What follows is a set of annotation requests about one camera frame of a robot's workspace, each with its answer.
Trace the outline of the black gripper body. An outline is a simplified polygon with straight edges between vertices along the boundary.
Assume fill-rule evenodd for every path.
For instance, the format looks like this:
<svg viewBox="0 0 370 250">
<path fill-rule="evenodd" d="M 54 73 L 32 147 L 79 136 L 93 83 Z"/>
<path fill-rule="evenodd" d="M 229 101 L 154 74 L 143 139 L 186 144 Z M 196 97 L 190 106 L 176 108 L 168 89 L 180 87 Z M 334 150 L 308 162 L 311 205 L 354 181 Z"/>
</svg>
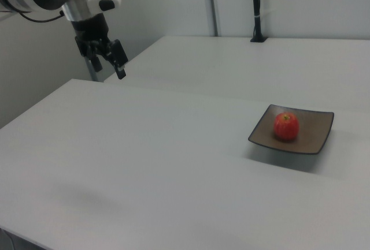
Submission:
<svg viewBox="0 0 370 250">
<path fill-rule="evenodd" d="M 109 27 L 105 16 L 100 13 L 87 20 L 72 21 L 76 36 L 91 43 L 97 55 L 106 56 L 109 53 Z"/>
</svg>

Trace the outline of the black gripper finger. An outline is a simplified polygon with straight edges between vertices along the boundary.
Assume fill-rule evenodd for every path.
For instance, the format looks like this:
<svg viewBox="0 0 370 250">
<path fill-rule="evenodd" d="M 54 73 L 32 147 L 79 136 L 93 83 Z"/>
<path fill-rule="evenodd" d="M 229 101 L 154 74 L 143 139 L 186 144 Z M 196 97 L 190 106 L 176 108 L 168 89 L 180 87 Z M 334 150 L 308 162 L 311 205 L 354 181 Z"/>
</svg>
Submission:
<svg viewBox="0 0 370 250">
<path fill-rule="evenodd" d="M 102 65 L 97 57 L 97 52 L 87 40 L 83 40 L 78 36 L 75 36 L 75 41 L 79 48 L 80 54 L 82 57 L 87 58 L 93 66 L 95 72 L 100 72 L 102 70 Z"/>
<path fill-rule="evenodd" d="M 128 57 L 118 39 L 109 43 L 109 52 L 109 61 L 114 67 L 118 79 L 123 79 L 126 76 L 124 66 L 128 62 Z"/>
</svg>

